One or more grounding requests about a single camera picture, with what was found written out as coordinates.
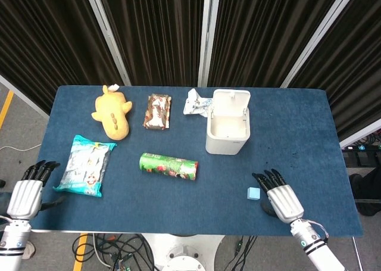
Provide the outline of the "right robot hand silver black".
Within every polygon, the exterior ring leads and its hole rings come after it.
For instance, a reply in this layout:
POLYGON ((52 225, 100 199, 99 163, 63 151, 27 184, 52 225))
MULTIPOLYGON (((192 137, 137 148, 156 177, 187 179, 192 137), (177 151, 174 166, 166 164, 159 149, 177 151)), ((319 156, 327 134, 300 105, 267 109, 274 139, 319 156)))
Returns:
POLYGON ((264 174, 252 173, 252 176, 266 194, 278 219, 283 223, 292 223, 303 217, 303 206, 280 172, 271 169, 264 170, 264 174))

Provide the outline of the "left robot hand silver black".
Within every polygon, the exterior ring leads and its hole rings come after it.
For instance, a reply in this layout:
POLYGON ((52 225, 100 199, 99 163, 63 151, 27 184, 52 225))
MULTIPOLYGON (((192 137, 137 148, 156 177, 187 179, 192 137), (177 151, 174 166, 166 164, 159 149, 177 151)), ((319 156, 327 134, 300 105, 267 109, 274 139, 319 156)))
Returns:
POLYGON ((42 202, 42 192, 53 170, 60 166, 56 161, 45 160, 31 165, 17 181, 13 189, 7 215, 13 220, 31 220, 38 212, 62 204, 66 196, 60 196, 55 201, 42 202))

